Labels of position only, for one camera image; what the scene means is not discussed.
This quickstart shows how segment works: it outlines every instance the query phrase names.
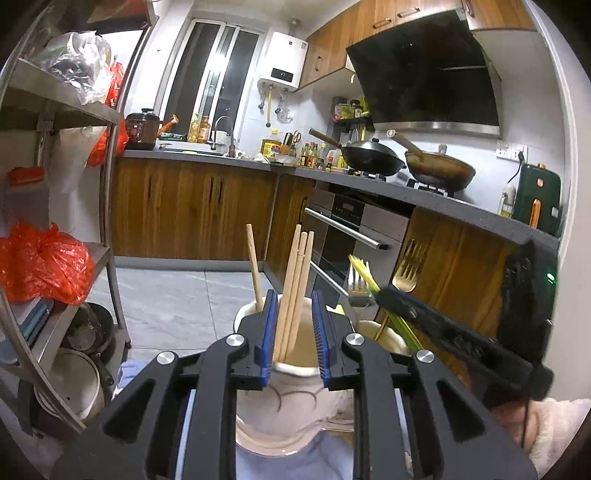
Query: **green air fryer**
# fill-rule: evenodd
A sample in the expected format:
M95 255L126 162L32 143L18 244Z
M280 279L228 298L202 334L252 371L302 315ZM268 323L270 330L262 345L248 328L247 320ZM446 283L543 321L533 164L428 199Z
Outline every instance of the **green air fryer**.
M556 235L559 208L560 177L553 171L546 170L543 163L539 163L537 167L523 165L512 217L550 235Z

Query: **frying pan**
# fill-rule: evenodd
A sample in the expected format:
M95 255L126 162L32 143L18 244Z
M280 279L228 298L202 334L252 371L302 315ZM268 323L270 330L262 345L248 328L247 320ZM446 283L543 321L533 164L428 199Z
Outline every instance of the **frying pan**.
M439 145L439 153L430 153L418 148L396 130L388 130L387 135L408 150L404 154L408 170L417 181L455 193L465 189L476 174L471 165L445 155L446 145Z
M310 135L340 148L347 165L355 170L389 176L398 173L401 168L406 168L396 153L386 145L379 143L377 138L373 138L371 141L351 143L351 145L343 147L314 128L310 128Z
M115 383L115 380L100 356L112 339L113 318L109 311L96 303L84 302L74 315L63 341L66 348L88 355L94 362L99 371L101 386L105 391L105 400L111 397L109 387Z

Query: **kitchen counter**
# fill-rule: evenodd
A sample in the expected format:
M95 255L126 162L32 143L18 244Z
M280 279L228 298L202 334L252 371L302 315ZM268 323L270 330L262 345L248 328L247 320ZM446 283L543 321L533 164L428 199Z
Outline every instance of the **kitchen counter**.
M539 243L558 251L560 240L540 230L530 228L528 225L517 220L508 219L483 210L470 203L445 198L434 193L414 190L405 186L386 183L362 177L353 177L339 173L331 173L311 168L294 168L272 166L265 163L237 158L219 157L201 153L177 153L171 151L132 151L126 150L123 154L128 158L150 158L162 160L183 160L217 165L228 165L232 167L251 168L263 171L275 171L281 174L293 175L317 181L349 187L362 192L373 193L384 197L392 198L410 205L422 207L432 212L446 215L460 220L479 229L494 233L502 238L523 244L529 239L535 239Z

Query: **upper cabinet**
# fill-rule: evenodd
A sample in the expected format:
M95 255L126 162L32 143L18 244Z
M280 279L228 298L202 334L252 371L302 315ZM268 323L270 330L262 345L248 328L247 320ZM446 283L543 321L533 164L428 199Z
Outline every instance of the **upper cabinet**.
M470 30L535 30L521 0L462 0Z
M359 4L348 8L310 35L300 88L344 68Z
M402 23L461 7L461 0L361 0L350 45Z

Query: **pot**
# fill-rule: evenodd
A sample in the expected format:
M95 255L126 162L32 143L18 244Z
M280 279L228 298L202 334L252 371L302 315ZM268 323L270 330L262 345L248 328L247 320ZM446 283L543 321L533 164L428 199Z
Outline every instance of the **pot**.
M130 113L125 118L125 130L129 135L127 150L154 149L161 122L153 111L153 108L142 108L142 113Z

